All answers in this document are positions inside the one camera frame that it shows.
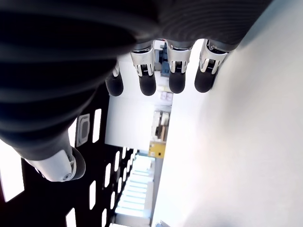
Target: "black perforated panel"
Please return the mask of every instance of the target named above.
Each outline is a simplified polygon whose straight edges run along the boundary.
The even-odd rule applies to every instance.
[[[65,216],[75,208],[77,227],[101,226],[102,212],[107,209],[107,225],[112,221],[114,210],[123,191],[118,193],[118,179],[122,177],[133,150],[126,152],[122,159],[123,148],[104,144],[109,96],[105,85],[102,85],[91,104],[82,112],[90,114],[90,132],[88,141],[77,149],[86,161],[85,175],[75,181],[54,183],[44,179],[24,160],[22,171],[25,190],[10,200],[4,202],[0,189],[0,225],[1,226],[53,226],[64,227]],[[94,113],[102,109],[100,137],[92,143]],[[115,158],[120,151],[119,169],[115,172]],[[110,182],[104,187],[105,168],[111,163]],[[89,209],[89,186],[96,181],[96,204]],[[116,193],[115,207],[110,209],[112,192]]]

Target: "white wall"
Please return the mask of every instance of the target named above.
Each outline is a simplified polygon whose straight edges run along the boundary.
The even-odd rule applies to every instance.
[[[111,96],[105,143],[149,150],[153,112],[153,103]]]
[[[172,101],[160,99],[160,92],[152,96],[142,94],[139,77],[130,54],[119,57],[119,67],[124,84],[119,97],[110,97],[105,143],[120,147],[149,150],[153,112]],[[157,85],[168,85],[168,78],[155,72]]]
[[[174,96],[153,226],[303,226],[302,9],[274,1],[206,94],[194,88],[196,43]]]

